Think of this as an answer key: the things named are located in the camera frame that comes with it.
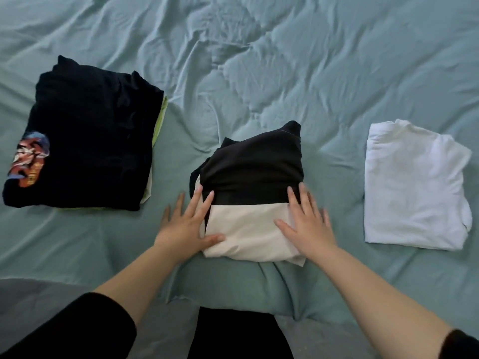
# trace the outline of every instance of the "finger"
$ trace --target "finger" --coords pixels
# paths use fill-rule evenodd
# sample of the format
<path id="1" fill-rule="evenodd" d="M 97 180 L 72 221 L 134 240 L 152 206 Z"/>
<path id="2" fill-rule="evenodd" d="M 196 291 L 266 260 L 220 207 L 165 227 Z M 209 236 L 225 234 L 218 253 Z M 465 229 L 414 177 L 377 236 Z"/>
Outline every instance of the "finger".
<path id="1" fill-rule="evenodd" d="M 214 197 L 215 192 L 210 191 L 208 197 L 205 199 L 205 201 L 203 201 L 203 204 L 201 204 L 200 209 L 198 209 L 198 211 L 195 213 L 195 216 L 193 217 L 194 219 L 202 221 L 206 217 L 208 209 L 210 208 Z"/>
<path id="2" fill-rule="evenodd" d="M 314 199 L 313 194 L 308 192 L 308 198 L 309 198 L 309 202 L 311 203 L 311 207 L 313 208 L 314 216 L 316 218 L 320 218 L 321 220 L 323 220 L 323 217 L 321 216 L 321 212 L 318 209 L 318 205 L 316 204 L 316 199 Z"/>
<path id="3" fill-rule="evenodd" d="M 191 201 L 186 207 L 186 210 L 184 211 L 183 216 L 187 218 L 192 218 L 193 215 L 195 215 L 196 207 L 198 206 L 198 203 L 201 199 L 201 192 L 203 191 L 203 186 L 199 185 L 195 192 L 193 193 L 193 196 L 191 197 Z"/>
<path id="4" fill-rule="evenodd" d="M 184 202 L 184 193 L 181 192 L 178 195 L 178 199 L 176 200 L 176 205 L 175 205 L 175 209 L 173 211 L 173 216 L 171 217 L 171 220 L 178 219 L 179 217 L 181 217 L 181 209 L 183 207 L 183 202 Z"/>
<path id="5" fill-rule="evenodd" d="M 311 208 L 311 203 L 309 202 L 308 190 L 306 189 L 304 182 L 299 183 L 299 197 L 301 198 L 301 208 L 303 209 L 304 215 L 312 217 L 314 213 Z"/>
<path id="6" fill-rule="evenodd" d="M 159 228 L 162 229 L 167 223 L 170 218 L 170 205 L 168 204 L 163 212 L 163 217 L 161 217 L 161 223 Z"/>
<path id="7" fill-rule="evenodd" d="M 281 233 L 283 233 L 283 235 L 289 240 L 294 239 L 294 237 L 296 236 L 296 231 L 293 228 L 291 228 L 291 226 L 288 223 L 286 223 L 284 220 L 275 219 L 274 224 L 276 224 L 276 226 L 279 228 Z"/>
<path id="8" fill-rule="evenodd" d="M 288 186 L 288 201 L 289 201 L 289 208 L 291 210 L 291 214 L 293 215 L 293 218 L 295 222 L 297 223 L 297 219 L 299 219 L 303 215 L 303 210 L 301 209 L 301 206 L 298 204 L 298 201 L 296 200 L 296 195 L 293 191 L 293 188 Z"/>
<path id="9" fill-rule="evenodd" d="M 223 242 L 225 239 L 226 237 L 223 234 L 207 235 L 206 237 L 200 239 L 201 250 L 217 245 L 218 243 Z"/>
<path id="10" fill-rule="evenodd" d="M 324 217 L 324 224 L 328 227 L 331 228 L 331 220 L 329 218 L 329 213 L 326 208 L 323 208 L 323 217 Z"/>

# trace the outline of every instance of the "right hand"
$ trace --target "right hand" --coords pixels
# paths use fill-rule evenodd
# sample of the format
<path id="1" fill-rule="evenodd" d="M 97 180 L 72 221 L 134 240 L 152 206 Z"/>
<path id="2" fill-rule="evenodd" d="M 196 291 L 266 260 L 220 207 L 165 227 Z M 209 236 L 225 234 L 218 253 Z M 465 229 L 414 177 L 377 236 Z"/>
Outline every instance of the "right hand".
<path id="1" fill-rule="evenodd" d="M 328 211 L 322 209 L 322 215 L 314 197 L 306 190 L 304 183 L 299 183 L 301 205 L 296 195 L 288 187 L 289 208 L 296 224 L 293 229 L 288 223 L 276 219 L 274 224 L 281 230 L 299 252 L 307 258 L 313 259 L 318 251 L 336 246 L 336 239 L 331 227 Z"/>

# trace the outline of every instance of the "black pants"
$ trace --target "black pants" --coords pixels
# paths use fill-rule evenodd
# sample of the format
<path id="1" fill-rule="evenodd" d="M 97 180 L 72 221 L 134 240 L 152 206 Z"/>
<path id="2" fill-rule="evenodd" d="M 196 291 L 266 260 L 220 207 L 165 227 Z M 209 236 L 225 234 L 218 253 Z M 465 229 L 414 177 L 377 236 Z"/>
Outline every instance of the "black pants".
<path id="1" fill-rule="evenodd" d="M 293 358 L 271 314 L 200 307 L 188 359 Z"/>

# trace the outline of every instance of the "folded white t-shirt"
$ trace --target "folded white t-shirt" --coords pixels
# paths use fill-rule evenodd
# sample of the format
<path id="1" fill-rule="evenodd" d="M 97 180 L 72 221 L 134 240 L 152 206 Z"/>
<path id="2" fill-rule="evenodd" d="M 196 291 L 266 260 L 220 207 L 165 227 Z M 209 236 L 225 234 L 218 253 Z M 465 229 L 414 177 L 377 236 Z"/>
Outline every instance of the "folded white t-shirt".
<path id="1" fill-rule="evenodd" d="M 200 237 L 221 233 L 225 241 L 203 251 L 205 257 L 275 262 L 288 261 L 303 266 L 306 258 L 281 233 L 274 219 L 282 219 L 293 228 L 288 203 L 257 205 L 212 205 L 208 223 L 200 227 Z"/>
<path id="2" fill-rule="evenodd" d="M 374 123 L 364 165 L 369 243 L 460 250 L 472 226 L 462 170 L 471 151 L 408 121 Z"/>

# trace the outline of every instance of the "mattress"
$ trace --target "mattress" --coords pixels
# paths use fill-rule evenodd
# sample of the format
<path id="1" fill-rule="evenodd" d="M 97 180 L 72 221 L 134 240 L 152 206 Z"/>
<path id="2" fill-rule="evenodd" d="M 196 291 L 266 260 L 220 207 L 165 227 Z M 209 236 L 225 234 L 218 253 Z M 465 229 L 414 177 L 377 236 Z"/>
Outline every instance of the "mattress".
<path id="1" fill-rule="evenodd" d="M 0 277 L 94 287 L 150 247 L 166 204 L 225 137 L 302 125 L 305 181 L 341 247 L 444 320 L 479 336 L 479 232 L 462 251 L 364 242 L 371 123 L 409 120 L 473 152 L 464 190 L 479 220 L 477 0 L 0 0 L 0 171 L 6 178 L 34 85 L 62 54 L 138 71 L 170 101 L 138 212 L 0 206 Z M 353 318 L 311 262 L 201 255 L 160 293 L 206 307 Z"/>

